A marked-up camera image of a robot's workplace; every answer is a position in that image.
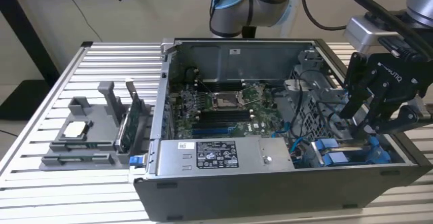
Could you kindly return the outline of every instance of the white wall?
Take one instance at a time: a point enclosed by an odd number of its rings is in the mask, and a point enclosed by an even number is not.
[[[71,0],[19,0],[52,59],[64,68],[83,41],[98,37]],[[75,0],[105,42],[210,37],[210,0]],[[268,28],[278,36],[280,28]]]
[[[0,85],[42,79],[36,65],[0,13]]]
[[[98,37],[71,0],[19,0],[54,61],[64,68],[83,41]],[[209,37],[210,0],[75,0],[107,42],[159,42],[165,37]],[[405,0],[377,0],[386,8],[404,8]],[[326,25],[346,24],[364,10],[350,0],[308,0],[316,18]],[[258,29],[258,37],[280,37],[280,27]],[[321,31],[302,8],[290,37],[344,41],[341,32]]]
[[[374,0],[388,10],[407,8],[407,0]],[[308,7],[317,21],[326,26],[346,25],[354,15],[364,15],[366,10],[353,0],[306,0]],[[302,6],[300,6],[294,26],[290,32],[293,38],[324,38],[328,42],[342,42],[344,31],[325,31],[309,21]]]

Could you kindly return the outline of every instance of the black stand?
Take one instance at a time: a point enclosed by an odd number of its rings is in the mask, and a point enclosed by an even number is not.
[[[0,106],[0,119],[28,120],[56,83],[59,72],[19,1],[0,0],[0,11],[44,78],[22,82]]]
[[[23,81],[0,105],[0,119],[30,120],[48,92],[50,86],[46,81]]]

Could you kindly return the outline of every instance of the blue cable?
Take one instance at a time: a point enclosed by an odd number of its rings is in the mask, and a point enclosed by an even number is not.
[[[290,124],[289,124],[289,122],[285,122],[285,129],[284,129],[284,130],[277,130],[277,131],[270,135],[270,137],[272,137],[272,138],[276,138],[276,135],[277,135],[277,134],[286,133],[286,132],[289,131],[289,129],[290,129]]]
[[[290,148],[290,151],[289,151],[290,153],[296,150],[297,145],[298,145],[298,143],[301,142],[302,138],[304,138],[304,137],[297,138],[297,140],[296,140],[296,142],[293,143],[293,146],[292,146],[292,148]]]

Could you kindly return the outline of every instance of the blue latch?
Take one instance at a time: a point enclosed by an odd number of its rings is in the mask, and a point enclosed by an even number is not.
[[[143,156],[131,156],[130,157],[130,166],[142,167],[145,164],[145,157]]]
[[[318,139],[316,142],[317,149],[321,151],[326,148],[337,148],[338,142],[336,139]]]

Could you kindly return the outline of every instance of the robotic arm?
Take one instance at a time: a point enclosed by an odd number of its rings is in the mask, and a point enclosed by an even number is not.
[[[345,36],[360,51],[382,45],[389,53],[353,53],[344,82],[349,102],[340,116],[352,118],[372,98],[353,134],[368,125],[376,133],[403,132],[433,123],[433,109],[423,102],[433,83],[433,0],[408,0],[408,10],[393,14],[373,0],[356,1],[370,12],[352,18]]]
[[[408,0],[408,9],[399,12],[373,0],[354,1],[369,12],[352,18],[345,31],[360,52],[350,58],[344,82],[349,102],[340,117],[353,118],[369,102],[366,117],[352,132],[356,137],[365,129],[396,133],[433,123],[433,107],[423,102],[433,83],[433,0]],[[246,26],[278,24],[289,11],[289,0],[213,0],[210,30],[214,37],[233,38]],[[389,52],[372,53],[377,46]]]
[[[243,27],[278,24],[289,9],[289,0],[213,0],[210,31],[217,38],[234,38]]]

